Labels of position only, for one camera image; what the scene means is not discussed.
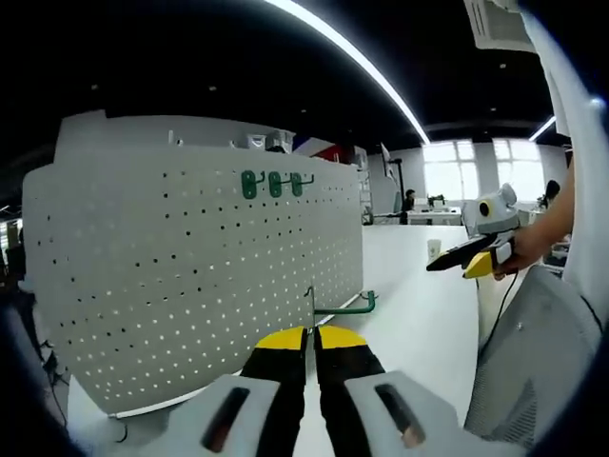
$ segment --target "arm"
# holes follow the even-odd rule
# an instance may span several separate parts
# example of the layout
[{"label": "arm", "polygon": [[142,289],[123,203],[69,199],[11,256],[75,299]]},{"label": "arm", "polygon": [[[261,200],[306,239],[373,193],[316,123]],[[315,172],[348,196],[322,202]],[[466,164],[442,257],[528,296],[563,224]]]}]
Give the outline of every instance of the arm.
[{"label": "arm", "polygon": [[543,217],[531,226],[531,229],[535,230],[543,242],[550,247],[573,230],[574,209],[575,177],[574,165],[571,164],[567,171],[566,183],[554,203]]},{"label": "arm", "polygon": [[495,278],[515,273],[537,262],[552,245],[573,230],[575,210],[574,164],[569,167],[567,180],[549,210],[535,224],[516,232],[514,254],[501,264]]}]

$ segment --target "green hook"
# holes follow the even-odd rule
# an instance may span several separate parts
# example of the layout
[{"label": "green hook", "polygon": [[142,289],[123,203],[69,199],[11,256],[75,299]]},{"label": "green hook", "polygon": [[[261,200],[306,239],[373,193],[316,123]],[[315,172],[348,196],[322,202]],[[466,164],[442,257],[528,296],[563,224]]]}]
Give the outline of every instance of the green hook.
[{"label": "green hook", "polygon": [[315,290],[314,290],[313,286],[308,287],[308,289],[306,290],[306,294],[304,296],[308,297],[309,294],[311,294],[311,299],[313,300],[313,314],[316,314],[316,315],[366,314],[368,312],[371,312],[377,306],[376,299],[379,298],[378,296],[374,295],[374,290],[369,290],[367,292],[367,298],[363,297],[360,294],[360,296],[362,298],[364,298],[365,300],[368,301],[368,306],[365,308],[319,308],[319,309],[315,309]]},{"label": "green hook", "polygon": [[279,198],[282,196],[282,185],[288,184],[292,182],[292,178],[287,181],[282,181],[282,175],[279,174],[278,171],[271,171],[268,174],[268,190],[270,191],[270,196],[274,198]]},{"label": "green hook", "polygon": [[262,172],[262,178],[256,180],[256,173],[251,169],[247,169],[241,173],[241,190],[247,200],[256,198],[258,194],[257,186],[265,181],[265,172]]},{"label": "green hook", "polygon": [[290,179],[292,181],[292,193],[295,197],[301,197],[303,195],[303,186],[313,184],[315,182],[315,175],[311,175],[310,181],[303,182],[303,176],[301,176],[301,173],[290,173]]}]

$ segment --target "ceiling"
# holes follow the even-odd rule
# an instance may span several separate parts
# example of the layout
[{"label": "ceiling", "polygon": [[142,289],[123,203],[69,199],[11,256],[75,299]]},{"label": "ceiling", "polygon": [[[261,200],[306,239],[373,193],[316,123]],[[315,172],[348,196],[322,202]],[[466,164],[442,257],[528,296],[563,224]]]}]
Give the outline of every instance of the ceiling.
[{"label": "ceiling", "polygon": [[[91,109],[221,117],[365,148],[421,141],[357,64],[262,0],[128,3],[7,16],[20,47],[0,101],[3,168],[51,160],[62,117]],[[298,3],[375,64],[432,141],[528,137],[552,114],[537,55],[478,50],[462,1]]]}]

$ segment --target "yellow tip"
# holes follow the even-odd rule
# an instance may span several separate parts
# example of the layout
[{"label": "yellow tip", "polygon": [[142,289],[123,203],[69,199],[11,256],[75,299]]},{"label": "yellow tip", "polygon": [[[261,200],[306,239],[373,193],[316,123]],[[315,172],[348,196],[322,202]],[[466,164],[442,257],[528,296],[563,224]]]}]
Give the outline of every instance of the yellow tip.
[{"label": "yellow tip", "polygon": [[303,328],[295,327],[271,333],[260,340],[256,348],[300,350],[303,343]]},{"label": "yellow tip", "polygon": [[490,252],[479,252],[469,262],[463,278],[472,279],[486,276],[493,272],[493,259]]},{"label": "yellow tip", "polygon": [[354,346],[365,346],[365,339],[355,331],[334,326],[320,327],[323,349],[352,348]]}]

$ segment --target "human hand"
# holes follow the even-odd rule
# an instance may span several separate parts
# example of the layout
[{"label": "human hand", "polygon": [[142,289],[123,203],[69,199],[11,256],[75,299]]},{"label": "human hand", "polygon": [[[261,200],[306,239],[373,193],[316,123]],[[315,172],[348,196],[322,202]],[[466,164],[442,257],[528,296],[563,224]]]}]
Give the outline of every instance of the human hand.
[{"label": "human hand", "polygon": [[514,274],[536,263],[552,247],[539,226],[520,228],[514,235],[512,256],[499,265],[493,274],[500,281],[506,274]]}]

